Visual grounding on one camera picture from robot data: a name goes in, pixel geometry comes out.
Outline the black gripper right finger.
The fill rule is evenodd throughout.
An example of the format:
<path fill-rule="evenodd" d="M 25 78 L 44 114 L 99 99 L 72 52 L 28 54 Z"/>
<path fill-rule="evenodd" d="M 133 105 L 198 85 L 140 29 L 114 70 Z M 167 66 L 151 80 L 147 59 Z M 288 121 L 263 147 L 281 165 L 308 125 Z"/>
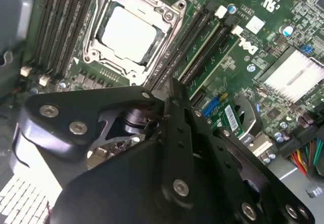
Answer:
<path fill-rule="evenodd" d="M 311 211 L 259 159 L 221 127 L 212 131 L 203 115 L 190 105 L 186 88 L 176 82 L 189 117 L 194 146 L 212 166 L 212 189 L 220 203 L 223 223 L 315 223 Z"/>

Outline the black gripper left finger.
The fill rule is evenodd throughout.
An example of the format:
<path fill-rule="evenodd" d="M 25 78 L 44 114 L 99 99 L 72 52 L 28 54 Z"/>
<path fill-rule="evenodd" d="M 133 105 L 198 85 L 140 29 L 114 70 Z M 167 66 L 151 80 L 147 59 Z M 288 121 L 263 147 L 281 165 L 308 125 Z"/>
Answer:
<path fill-rule="evenodd" d="M 192 206 L 191 129 L 176 82 L 167 80 L 165 99 L 141 86 L 31 96 L 21 108 L 15 148 L 33 144 L 67 186 L 134 146 L 161 143 L 161 192 L 170 204 Z"/>

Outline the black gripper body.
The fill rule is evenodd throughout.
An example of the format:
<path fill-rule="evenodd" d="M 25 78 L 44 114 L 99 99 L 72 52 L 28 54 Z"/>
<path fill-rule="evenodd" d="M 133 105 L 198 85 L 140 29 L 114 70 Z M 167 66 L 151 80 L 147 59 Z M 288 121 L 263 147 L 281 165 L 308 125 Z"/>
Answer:
<path fill-rule="evenodd" d="M 161 192 L 163 145 L 147 141 L 71 181 L 59 195 L 50 223 L 225 223 L 214 175 L 194 160 L 192 209 L 170 204 Z"/>

